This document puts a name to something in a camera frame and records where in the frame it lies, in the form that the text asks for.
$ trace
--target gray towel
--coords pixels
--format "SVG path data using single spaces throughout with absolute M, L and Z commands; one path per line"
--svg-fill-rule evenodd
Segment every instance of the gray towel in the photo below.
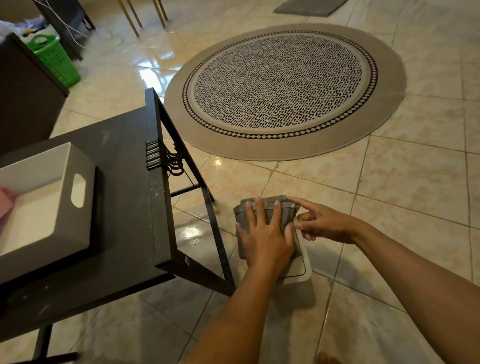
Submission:
M 270 224 L 270 221 L 272 220 L 275 201 L 277 200 L 280 201 L 282 204 L 282 218 L 280 220 L 280 230 L 282 231 L 282 234 L 283 234 L 287 225 L 293 221 L 293 218 L 295 217 L 298 210 L 300 209 L 300 205 L 297 205 L 288 201 L 286 196 L 262 198 L 262 201 L 265 207 L 265 218 L 266 218 L 267 224 Z M 247 198 L 247 199 L 241 200 L 240 205 L 236 206 L 233 209 L 233 212 L 235 213 L 235 220 L 240 224 L 242 228 L 244 228 L 247 232 L 249 232 L 250 227 L 249 227 L 248 218 L 247 218 L 247 202 L 252 203 L 253 212 L 256 216 L 257 206 L 255 205 L 255 198 Z M 243 242 L 238 232 L 237 232 L 237 240 L 239 244 L 239 256 L 241 259 L 245 259 Z M 295 246 L 295 253 L 292 256 L 292 259 L 298 256 L 299 253 L 300 253 L 299 248 Z

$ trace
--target round rug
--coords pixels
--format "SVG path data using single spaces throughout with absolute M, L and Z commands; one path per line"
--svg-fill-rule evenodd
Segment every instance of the round rug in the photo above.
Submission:
M 182 138 L 221 157 L 290 160 L 347 146 L 382 125 L 407 86 L 400 57 L 360 30 L 292 24 L 202 51 L 165 106 Z

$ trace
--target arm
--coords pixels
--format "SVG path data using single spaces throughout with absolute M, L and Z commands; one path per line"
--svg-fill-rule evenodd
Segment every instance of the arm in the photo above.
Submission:
M 327 237 L 363 251 L 446 363 L 480 363 L 480 287 L 364 221 L 303 199 L 290 200 L 309 210 L 296 226 L 307 240 Z
M 272 289 L 292 256 L 294 245 L 291 224 L 285 229 L 285 236 L 280 232 L 280 203 L 275 203 L 270 225 L 265 222 L 259 197 L 256 205 L 257 219 L 252 205 L 247 205 L 250 234 L 237 225 L 249 269 L 227 307 L 202 336 L 185 364 L 258 362 Z

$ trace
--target forearm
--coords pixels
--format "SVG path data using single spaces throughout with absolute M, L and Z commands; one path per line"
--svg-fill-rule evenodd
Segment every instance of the forearm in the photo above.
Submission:
M 185 363 L 257 363 L 275 281 L 270 270 L 249 269 L 225 310 Z
M 480 287 L 359 220 L 352 236 L 446 363 L 480 363 Z

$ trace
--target floor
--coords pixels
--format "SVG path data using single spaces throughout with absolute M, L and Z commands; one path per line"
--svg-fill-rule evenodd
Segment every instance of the floor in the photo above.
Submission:
M 480 284 L 480 8 L 474 0 L 349 0 L 328 19 L 275 15 L 283 0 L 164 0 L 167 31 L 153 5 L 134 1 L 141 38 L 118 4 L 86 5 L 98 26 L 83 79 L 53 135 L 162 96 L 175 72 L 225 38 L 295 22 L 370 32 L 405 62 L 405 100 L 372 135 L 333 153 L 288 162 L 243 162 L 189 147 L 219 201 L 217 215 L 237 281 L 232 208 L 240 199 L 288 194 L 323 203 L 376 226 L 427 259 Z M 171 179 L 185 187 L 185 176 Z M 174 199 L 181 250 L 216 273 L 201 196 Z M 327 352 L 344 363 L 441 363 L 363 254 L 329 240 L 309 243 L 311 281 L 276 290 L 261 363 L 312 363 Z M 194 347 L 227 299 L 176 279 L 54 326 L 50 354 L 84 352 L 82 363 L 176 363 Z M 31 358 L 36 333 L 0 344 L 0 362 Z

